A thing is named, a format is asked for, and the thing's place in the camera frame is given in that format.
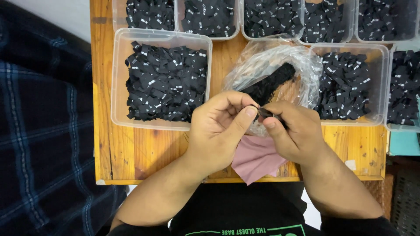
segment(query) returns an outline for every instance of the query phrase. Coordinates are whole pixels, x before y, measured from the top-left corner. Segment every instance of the teal object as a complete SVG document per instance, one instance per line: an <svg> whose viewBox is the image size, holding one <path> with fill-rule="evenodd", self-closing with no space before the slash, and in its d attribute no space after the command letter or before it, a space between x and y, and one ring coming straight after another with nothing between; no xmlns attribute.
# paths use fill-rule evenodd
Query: teal object
<svg viewBox="0 0 420 236"><path fill-rule="evenodd" d="M391 132L389 142L389 155L391 156L420 156L417 133Z"/></svg>

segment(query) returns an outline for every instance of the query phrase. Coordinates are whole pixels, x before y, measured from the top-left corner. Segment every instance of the hand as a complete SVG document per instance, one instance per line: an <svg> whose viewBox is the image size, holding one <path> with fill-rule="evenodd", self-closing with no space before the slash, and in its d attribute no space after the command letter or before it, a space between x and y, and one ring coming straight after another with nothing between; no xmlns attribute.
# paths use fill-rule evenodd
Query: hand
<svg viewBox="0 0 420 236"><path fill-rule="evenodd" d="M222 92L194 110L188 149L190 169L204 177L232 163L236 147L259 107L245 93Z"/></svg>
<svg viewBox="0 0 420 236"><path fill-rule="evenodd" d="M302 166L313 166L331 156L331 148L324 142L321 121L316 111L295 106L287 101L269 103L264 106L279 115L288 129L274 117L262 122L273 138L277 153Z"/></svg>

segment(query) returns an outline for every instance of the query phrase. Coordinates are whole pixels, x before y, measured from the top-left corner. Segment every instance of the person's right hand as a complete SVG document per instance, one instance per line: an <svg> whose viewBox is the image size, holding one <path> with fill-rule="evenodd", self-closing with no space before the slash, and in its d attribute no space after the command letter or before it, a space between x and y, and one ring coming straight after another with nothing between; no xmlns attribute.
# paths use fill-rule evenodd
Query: person's right hand
<svg viewBox="0 0 420 236"><path fill-rule="evenodd" d="M262 122L280 156L302 166L313 166L332 152L324 142L321 121L316 111L287 101L269 103L264 108L281 117L288 127L285 129L274 117L268 117Z"/></svg>

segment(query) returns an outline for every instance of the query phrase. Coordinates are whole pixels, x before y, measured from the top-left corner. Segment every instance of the plaid blanket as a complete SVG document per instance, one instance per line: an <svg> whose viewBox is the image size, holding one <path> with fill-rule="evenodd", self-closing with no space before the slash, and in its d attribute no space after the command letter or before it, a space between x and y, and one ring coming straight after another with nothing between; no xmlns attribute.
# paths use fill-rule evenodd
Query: plaid blanket
<svg viewBox="0 0 420 236"><path fill-rule="evenodd" d="M0 9L0 235L94 236L125 199L97 186L92 62Z"/></svg>

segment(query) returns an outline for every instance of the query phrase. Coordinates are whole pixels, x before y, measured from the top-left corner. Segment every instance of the forearm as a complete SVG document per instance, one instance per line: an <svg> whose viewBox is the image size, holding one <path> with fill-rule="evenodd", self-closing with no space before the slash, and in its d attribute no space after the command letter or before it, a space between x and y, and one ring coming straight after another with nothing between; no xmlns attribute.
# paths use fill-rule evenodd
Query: forearm
<svg viewBox="0 0 420 236"><path fill-rule="evenodd" d="M204 176L180 157L140 183L118 210L111 228L121 223L159 225L182 209Z"/></svg>
<svg viewBox="0 0 420 236"><path fill-rule="evenodd" d="M383 212L358 177L337 157L325 152L323 163L301 166L304 184L321 214L339 218L378 218Z"/></svg>

